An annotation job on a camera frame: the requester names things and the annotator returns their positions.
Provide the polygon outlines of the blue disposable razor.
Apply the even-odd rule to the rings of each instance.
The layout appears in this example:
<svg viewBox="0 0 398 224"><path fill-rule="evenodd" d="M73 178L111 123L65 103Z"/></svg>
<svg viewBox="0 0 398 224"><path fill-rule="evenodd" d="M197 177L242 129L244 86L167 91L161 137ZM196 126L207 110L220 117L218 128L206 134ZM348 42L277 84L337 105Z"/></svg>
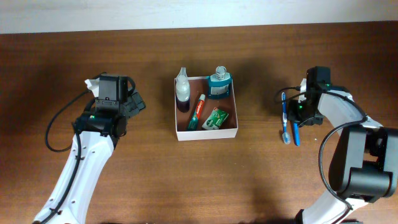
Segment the blue disposable razor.
<svg viewBox="0 0 398 224"><path fill-rule="evenodd" d="M292 123L293 135L294 135L294 143L296 146L300 146L300 134L299 134L299 126L297 123Z"/></svg>

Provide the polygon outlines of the blue white toothbrush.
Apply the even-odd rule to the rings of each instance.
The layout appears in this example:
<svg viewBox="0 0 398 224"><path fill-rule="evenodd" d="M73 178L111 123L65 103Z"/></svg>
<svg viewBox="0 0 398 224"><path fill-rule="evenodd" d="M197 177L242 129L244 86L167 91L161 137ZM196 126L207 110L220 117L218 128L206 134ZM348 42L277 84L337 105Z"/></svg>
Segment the blue white toothbrush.
<svg viewBox="0 0 398 224"><path fill-rule="evenodd" d="M287 132L287 103L286 103L286 95L284 92L281 94L282 100L282 140L284 144L290 144L291 138L290 134Z"/></svg>

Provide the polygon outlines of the purple foaming soap pump bottle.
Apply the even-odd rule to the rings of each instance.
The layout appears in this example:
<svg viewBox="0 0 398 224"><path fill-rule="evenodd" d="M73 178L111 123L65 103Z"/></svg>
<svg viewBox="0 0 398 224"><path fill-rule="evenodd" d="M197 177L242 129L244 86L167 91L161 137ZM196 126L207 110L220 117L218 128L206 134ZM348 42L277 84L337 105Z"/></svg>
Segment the purple foaming soap pump bottle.
<svg viewBox="0 0 398 224"><path fill-rule="evenodd" d="M175 82L175 99L177 108L186 113L190 109L190 84L185 67L180 69Z"/></svg>

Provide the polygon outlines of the red green toothpaste tube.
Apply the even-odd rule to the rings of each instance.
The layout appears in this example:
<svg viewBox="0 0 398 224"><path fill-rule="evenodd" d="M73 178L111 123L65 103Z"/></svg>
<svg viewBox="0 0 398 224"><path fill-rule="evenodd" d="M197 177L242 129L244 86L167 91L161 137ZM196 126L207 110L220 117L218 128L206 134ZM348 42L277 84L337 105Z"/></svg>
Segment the red green toothpaste tube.
<svg viewBox="0 0 398 224"><path fill-rule="evenodd" d="M201 94L198 99L197 106L196 106L196 108L193 112L193 115L191 117L191 120L188 124L187 131L196 131L197 130L199 118L200 118L204 104L205 104L205 95Z"/></svg>

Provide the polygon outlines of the teal mouthwash bottle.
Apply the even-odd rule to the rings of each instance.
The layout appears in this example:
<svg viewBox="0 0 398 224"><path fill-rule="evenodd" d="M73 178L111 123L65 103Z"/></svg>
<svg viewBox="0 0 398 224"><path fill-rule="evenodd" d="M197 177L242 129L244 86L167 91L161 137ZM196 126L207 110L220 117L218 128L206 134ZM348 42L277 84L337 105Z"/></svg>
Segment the teal mouthwash bottle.
<svg viewBox="0 0 398 224"><path fill-rule="evenodd" d="M227 72L226 67L218 66L215 73L207 77L209 99L217 100L229 96L230 86L233 81L233 76Z"/></svg>

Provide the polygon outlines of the green white soap packet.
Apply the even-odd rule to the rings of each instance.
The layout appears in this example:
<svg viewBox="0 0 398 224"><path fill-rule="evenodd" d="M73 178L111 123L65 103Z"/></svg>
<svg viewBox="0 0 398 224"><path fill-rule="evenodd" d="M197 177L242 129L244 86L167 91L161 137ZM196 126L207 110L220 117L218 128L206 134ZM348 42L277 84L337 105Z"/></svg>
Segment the green white soap packet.
<svg viewBox="0 0 398 224"><path fill-rule="evenodd" d="M214 107L213 111L206 119L206 121L202 124L202 128L204 130L218 130L221 125L227 120L229 113Z"/></svg>

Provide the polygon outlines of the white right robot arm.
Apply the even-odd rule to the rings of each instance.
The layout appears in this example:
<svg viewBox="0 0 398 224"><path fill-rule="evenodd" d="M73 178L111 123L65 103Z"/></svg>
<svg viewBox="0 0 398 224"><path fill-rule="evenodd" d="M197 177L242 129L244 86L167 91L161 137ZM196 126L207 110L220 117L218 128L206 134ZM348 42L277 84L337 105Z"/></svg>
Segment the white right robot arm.
<svg viewBox="0 0 398 224"><path fill-rule="evenodd" d="M294 88L297 95L278 92L282 122L291 123L295 142L302 126L321 125L324 119L333 126L318 151L326 190L296 214L294 223L347 223L355 210L397 189L397 130L373 120L330 76L330 68L315 66Z"/></svg>

